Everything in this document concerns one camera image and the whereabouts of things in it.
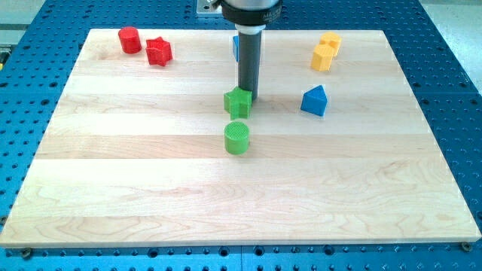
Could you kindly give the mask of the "black robot arm flange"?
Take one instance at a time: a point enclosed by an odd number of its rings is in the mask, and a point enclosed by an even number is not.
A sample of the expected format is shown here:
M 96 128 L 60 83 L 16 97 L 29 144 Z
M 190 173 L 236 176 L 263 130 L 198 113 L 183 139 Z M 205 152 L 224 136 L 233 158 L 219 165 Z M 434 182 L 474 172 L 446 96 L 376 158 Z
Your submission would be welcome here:
M 220 6 L 226 20 L 244 26 L 272 23 L 282 13 L 282 0 L 221 0 Z

